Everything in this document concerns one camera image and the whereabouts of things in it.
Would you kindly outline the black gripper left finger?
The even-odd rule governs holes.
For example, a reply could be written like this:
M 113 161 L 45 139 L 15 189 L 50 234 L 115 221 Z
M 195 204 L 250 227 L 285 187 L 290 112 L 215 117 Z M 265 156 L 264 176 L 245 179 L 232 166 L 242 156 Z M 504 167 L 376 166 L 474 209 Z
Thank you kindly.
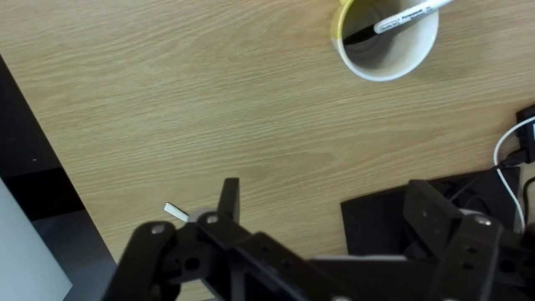
M 239 224 L 240 181 L 222 182 L 214 211 L 177 229 L 138 226 L 118 261 L 103 301 L 175 301 L 202 281 L 220 301 L 307 301 L 307 264 L 267 234 Z

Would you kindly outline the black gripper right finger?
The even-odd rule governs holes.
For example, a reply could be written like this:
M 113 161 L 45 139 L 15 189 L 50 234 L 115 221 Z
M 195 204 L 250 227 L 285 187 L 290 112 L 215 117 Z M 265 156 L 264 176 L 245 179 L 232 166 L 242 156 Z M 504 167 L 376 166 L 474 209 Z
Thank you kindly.
M 448 244 L 426 258 L 317 256 L 346 301 L 533 301 L 533 249 L 496 219 L 468 214 Z

